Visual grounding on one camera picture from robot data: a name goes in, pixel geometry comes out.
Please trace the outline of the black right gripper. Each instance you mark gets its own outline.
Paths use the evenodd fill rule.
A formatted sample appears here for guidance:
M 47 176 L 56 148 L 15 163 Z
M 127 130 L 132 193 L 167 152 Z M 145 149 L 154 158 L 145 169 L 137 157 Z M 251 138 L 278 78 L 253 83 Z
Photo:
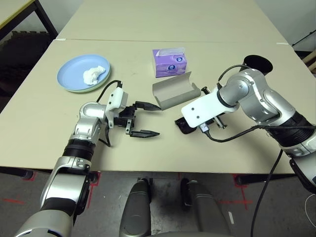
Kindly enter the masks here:
M 201 91 L 207 95 L 207 94 L 210 94 L 210 90 L 207 88 L 207 86 L 203 87 L 201 89 Z M 217 123 L 218 127 L 219 128 L 222 128 L 222 129 L 225 129 L 226 128 L 226 125 L 222 122 L 222 120 L 220 119 L 219 116 L 216 116 L 213 118 L 213 120 Z

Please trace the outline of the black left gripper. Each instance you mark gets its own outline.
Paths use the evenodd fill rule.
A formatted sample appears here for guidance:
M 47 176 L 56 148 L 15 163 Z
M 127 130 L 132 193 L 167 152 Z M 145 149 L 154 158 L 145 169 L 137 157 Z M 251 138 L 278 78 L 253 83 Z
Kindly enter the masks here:
M 119 127 L 124 127 L 125 132 L 130 137 L 135 138 L 150 138 L 159 136 L 160 133 L 150 131 L 150 130 L 140 130 L 134 131 L 135 122 L 135 112 L 138 109 L 143 109 L 145 111 L 161 111 L 161 108 L 157 105 L 148 102 L 136 101 L 131 106 L 127 106 L 123 109 L 117 117 L 114 118 L 114 125 Z

